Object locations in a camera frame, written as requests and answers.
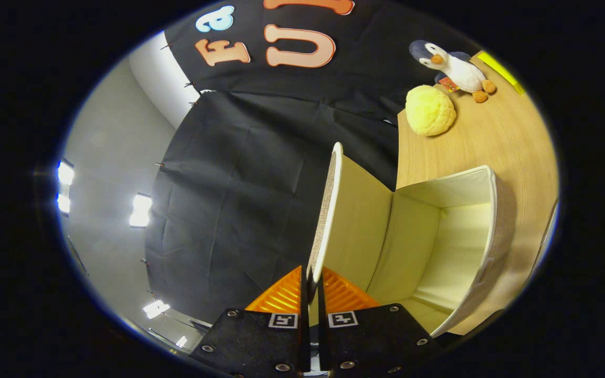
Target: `light blue letter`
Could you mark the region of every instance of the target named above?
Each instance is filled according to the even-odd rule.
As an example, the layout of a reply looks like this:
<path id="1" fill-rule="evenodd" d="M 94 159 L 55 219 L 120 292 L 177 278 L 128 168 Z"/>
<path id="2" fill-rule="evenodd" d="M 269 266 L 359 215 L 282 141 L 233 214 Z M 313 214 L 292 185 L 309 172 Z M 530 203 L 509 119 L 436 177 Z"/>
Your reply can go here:
<path id="1" fill-rule="evenodd" d="M 230 15 L 233 10 L 235 10 L 235 7 L 226 5 L 219 10 L 214 10 L 214 12 L 203 15 L 195 22 L 195 28 L 203 33 L 206 33 L 211 29 L 226 30 L 233 24 L 233 17 Z"/>

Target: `orange gripper part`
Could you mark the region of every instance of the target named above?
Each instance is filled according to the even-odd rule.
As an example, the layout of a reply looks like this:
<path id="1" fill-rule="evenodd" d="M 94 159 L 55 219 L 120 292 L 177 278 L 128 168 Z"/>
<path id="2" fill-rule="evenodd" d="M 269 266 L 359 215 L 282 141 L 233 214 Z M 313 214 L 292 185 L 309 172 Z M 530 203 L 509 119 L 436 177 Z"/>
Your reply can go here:
<path id="1" fill-rule="evenodd" d="M 324 297 L 326 313 L 355 311 L 380 304 L 333 270 L 324 267 Z"/>
<path id="2" fill-rule="evenodd" d="M 291 270 L 257 297 L 245 310 L 300 315 L 300 274 L 302 266 Z"/>

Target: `penguin tag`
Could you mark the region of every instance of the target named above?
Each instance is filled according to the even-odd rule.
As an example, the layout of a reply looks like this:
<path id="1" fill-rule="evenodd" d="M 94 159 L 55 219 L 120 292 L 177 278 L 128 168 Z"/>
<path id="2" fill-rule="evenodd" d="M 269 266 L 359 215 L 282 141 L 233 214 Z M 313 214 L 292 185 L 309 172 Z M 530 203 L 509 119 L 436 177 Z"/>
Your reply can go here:
<path id="1" fill-rule="evenodd" d="M 450 92 L 459 90 L 459 86 L 457 86 L 457 84 L 454 84 L 452 79 L 450 79 L 449 77 L 443 77 L 439 80 L 439 83 L 445 88 L 447 88 L 447 90 Z"/>

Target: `penguin feet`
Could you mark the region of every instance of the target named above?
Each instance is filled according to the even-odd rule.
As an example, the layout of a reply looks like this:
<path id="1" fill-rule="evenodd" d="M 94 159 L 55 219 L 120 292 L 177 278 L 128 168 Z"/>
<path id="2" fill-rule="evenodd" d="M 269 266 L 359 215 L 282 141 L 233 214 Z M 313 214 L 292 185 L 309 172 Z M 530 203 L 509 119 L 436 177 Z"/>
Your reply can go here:
<path id="1" fill-rule="evenodd" d="M 484 91 L 475 91 L 473 92 L 473 100 L 475 102 L 485 102 L 487 101 L 487 94 Z"/>
<path id="2" fill-rule="evenodd" d="M 492 80 L 485 79 L 482 81 L 482 89 L 485 89 L 485 92 L 487 93 L 494 93 L 496 85 L 492 83 Z"/>

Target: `yellow tape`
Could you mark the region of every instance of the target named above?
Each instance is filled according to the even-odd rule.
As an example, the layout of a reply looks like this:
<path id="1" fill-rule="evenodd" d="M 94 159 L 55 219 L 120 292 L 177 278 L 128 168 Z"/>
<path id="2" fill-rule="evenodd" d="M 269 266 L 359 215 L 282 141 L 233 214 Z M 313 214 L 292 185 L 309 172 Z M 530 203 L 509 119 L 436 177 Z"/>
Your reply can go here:
<path id="1" fill-rule="evenodd" d="M 503 76 L 508 81 L 508 83 L 512 84 L 517 93 L 524 93 L 524 88 L 518 83 L 517 79 L 515 79 L 515 77 L 511 75 L 510 72 L 508 72 L 507 69 L 504 68 L 504 66 L 498 63 L 494 57 L 484 51 L 478 54 L 477 57 L 478 59 L 482 60 L 482 62 L 487 63 L 488 66 L 492 67 L 494 71 L 499 72 L 499 75 Z"/>

